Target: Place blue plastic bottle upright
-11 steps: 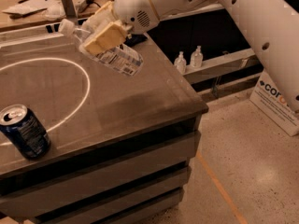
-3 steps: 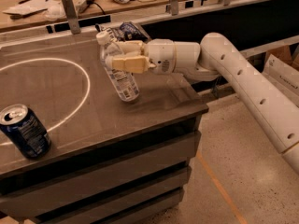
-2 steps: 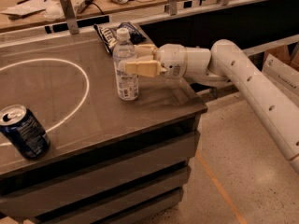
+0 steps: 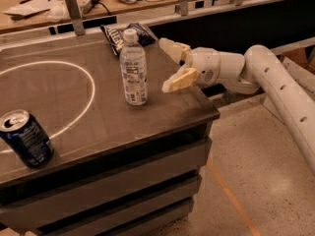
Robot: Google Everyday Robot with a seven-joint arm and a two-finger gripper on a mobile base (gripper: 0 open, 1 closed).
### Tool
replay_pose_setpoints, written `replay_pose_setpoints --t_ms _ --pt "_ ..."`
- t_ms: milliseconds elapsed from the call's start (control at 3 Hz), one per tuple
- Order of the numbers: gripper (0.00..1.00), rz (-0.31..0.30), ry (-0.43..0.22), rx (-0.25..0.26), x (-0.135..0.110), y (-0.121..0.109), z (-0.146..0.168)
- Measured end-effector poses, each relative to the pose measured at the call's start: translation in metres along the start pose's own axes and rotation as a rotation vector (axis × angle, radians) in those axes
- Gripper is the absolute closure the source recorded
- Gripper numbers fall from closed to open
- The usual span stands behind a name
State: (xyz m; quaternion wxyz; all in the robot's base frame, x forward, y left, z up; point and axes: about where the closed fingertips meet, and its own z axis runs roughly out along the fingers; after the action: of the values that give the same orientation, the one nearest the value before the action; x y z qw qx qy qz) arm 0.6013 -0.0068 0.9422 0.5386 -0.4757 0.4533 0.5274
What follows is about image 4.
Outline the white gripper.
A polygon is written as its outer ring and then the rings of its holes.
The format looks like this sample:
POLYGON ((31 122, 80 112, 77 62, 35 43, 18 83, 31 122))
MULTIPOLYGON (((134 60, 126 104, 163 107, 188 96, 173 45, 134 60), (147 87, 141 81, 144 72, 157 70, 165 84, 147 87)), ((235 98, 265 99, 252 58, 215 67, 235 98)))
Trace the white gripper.
POLYGON ((245 64, 245 58, 241 54, 205 47, 191 50, 187 44, 164 37, 158 41, 158 45, 175 63, 186 59, 185 64, 188 66, 181 67, 163 83, 163 92, 186 89, 194 82, 203 86, 215 83, 232 85, 239 78, 245 64))

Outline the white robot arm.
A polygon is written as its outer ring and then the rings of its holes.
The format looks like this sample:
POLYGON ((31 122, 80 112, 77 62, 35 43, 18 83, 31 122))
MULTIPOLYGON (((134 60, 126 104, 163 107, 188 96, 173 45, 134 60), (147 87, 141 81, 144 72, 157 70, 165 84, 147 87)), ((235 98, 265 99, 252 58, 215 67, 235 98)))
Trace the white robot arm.
POLYGON ((315 173, 315 101, 289 74, 277 56, 263 45, 244 54, 219 52, 162 38, 159 47, 184 64, 162 86, 164 92, 193 84, 221 84, 234 92, 251 94, 262 89, 286 124, 310 170, 315 173))

